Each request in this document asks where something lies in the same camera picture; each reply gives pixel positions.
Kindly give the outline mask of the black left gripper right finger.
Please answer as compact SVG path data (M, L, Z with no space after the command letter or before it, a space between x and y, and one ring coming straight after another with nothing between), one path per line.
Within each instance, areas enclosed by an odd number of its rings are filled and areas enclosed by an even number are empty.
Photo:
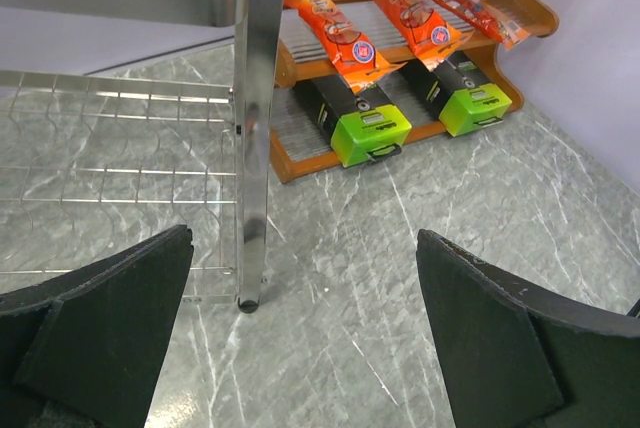
M577 302L431 230L416 261L456 426L638 426L637 306Z

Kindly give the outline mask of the black green razor box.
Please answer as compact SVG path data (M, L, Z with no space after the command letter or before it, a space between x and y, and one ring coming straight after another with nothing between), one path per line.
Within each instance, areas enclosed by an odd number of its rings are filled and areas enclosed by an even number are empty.
M355 94L330 75L297 82L293 95L345 168L400 154L412 129L376 84Z
M464 52L451 54L433 71L411 60L400 74L411 91L451 136L461 136L502 121L509 96Z

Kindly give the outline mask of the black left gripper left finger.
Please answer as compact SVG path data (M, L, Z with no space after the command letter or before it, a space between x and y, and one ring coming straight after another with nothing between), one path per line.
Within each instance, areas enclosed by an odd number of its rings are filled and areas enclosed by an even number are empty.
M194 254L175 225L1 296L1 424L53 401L101 427L145 424Z

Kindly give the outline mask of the orange razor blister pack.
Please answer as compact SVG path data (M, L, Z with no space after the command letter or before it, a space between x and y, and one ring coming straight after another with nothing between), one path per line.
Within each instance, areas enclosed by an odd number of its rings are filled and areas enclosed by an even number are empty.
M526 40L530 33L513 18L484 0L432 0L479 30L483 35L502 44L506 50Z

